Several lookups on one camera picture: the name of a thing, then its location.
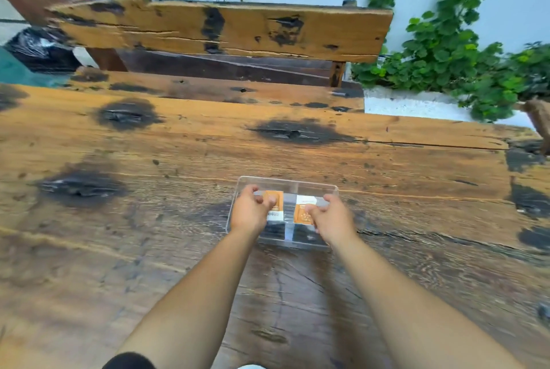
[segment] black garbage bag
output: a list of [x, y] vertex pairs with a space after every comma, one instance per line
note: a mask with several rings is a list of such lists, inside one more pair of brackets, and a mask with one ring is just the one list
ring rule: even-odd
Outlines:
[[70, 74], [82, 64], [62, 39], [63, 33], [56, 29], [31, 26], [11, 38], [4, 49], [32, 72]]

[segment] plastic tray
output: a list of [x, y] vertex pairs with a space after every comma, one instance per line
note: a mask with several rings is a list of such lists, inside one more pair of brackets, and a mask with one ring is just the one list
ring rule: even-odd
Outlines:
[[249, 184], [256, 184], [260, 188], [256, 194], [261, 194], [265, 190], [282, 191], [284, 193], [284, 222], [268, 222], [258, 238], [259, 242], [285, 246], [287, 248], [330, 249], [323, 239], [321, 239], [320, 235], [315, 233], [315, 227], [294, 223], [294, 208], [296, 206], [297, 195], [311, 195], [317, 199], [318, 206], [327, 205], [328, 203], [323, 199], [323, 195], [338, 195], [337, 186], [287, 179], [240, 177], [237, 181], [235, 194], [233, 195], [229, 219], [225, 227], [226, 232], [230, 231], [231, 214], [235, 199], [237, 199], [243, 188]]

